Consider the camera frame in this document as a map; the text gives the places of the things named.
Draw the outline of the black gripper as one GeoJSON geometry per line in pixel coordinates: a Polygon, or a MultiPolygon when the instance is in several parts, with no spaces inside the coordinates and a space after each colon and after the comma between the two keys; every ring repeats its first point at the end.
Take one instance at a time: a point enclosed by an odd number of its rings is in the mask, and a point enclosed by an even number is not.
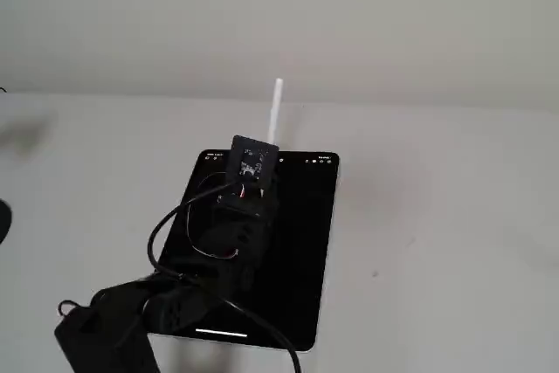
{"type": "Polygon", "coordinates": [[[200,235],[198,251],[230,263],[244,292],[252,288],[270,245],[278,206],[275,180],[264,190],[246,183],[235,187],[211,206],[212,226],[200,235]]]}

